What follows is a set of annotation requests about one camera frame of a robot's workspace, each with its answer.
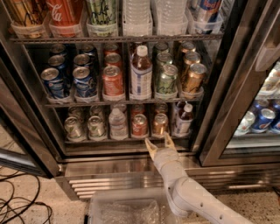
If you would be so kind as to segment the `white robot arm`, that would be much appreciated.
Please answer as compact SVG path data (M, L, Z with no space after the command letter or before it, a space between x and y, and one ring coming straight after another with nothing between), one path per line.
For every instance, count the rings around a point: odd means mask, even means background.
M149 138L145 139L145 145L164 181L165 195L174 214L187 217L195 212L212 224L253 224L188 176L167 132L164 133L164 148L159 149Z

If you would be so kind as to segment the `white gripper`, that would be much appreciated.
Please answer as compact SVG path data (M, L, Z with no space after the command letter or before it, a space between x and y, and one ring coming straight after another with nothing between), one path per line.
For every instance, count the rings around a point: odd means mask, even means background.
M183 166L179 161L179 154L176 152L175 144L167 132L164 133L165 149L158 150L158 147L149 138L146 138L144 141L150 158L154 159L154 165L161 175L182 174Z

